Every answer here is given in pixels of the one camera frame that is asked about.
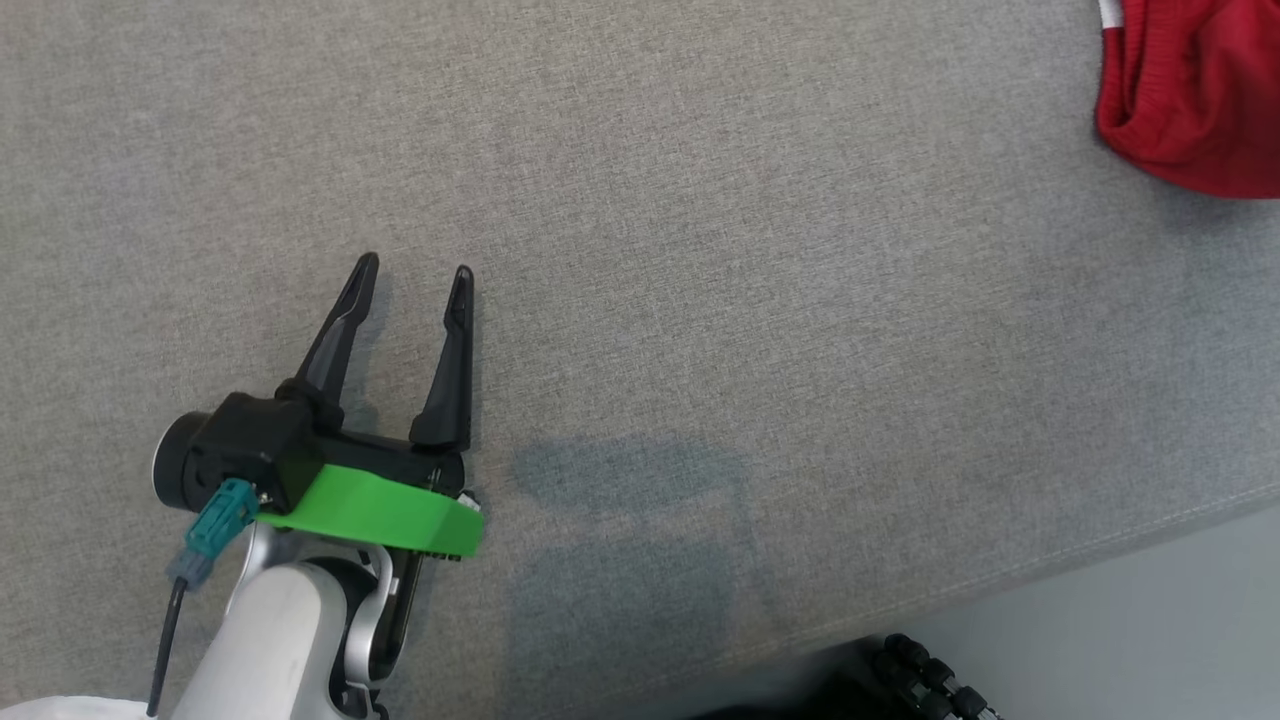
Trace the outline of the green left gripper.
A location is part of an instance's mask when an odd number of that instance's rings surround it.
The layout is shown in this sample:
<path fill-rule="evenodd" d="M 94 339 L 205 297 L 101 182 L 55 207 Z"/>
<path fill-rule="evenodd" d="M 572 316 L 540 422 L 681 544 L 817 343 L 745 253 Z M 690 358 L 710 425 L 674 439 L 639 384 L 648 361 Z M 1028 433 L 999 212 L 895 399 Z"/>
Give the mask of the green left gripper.
<path fill-rule="evenodd" d="M 307 406 L 317 430 L 343 427 L 340 397 L 357 331 L 372 306 L 379 265 L 375 252 L 357 259 L 300 369 L 275 391 L 278 400 Z M 320 437 L 324 465 L 302 500 L 284 515 L 262 510 L 260 523 L 438 559 L 477 552 L 485 521 L 465 488 L 465 461 L 456 450 L 468 448 L 472 438 L 470 266 L 456 269 L 442 323 L 445 341 L 422 411 L 410 428 L 412 445 L 360 433 Z"/>

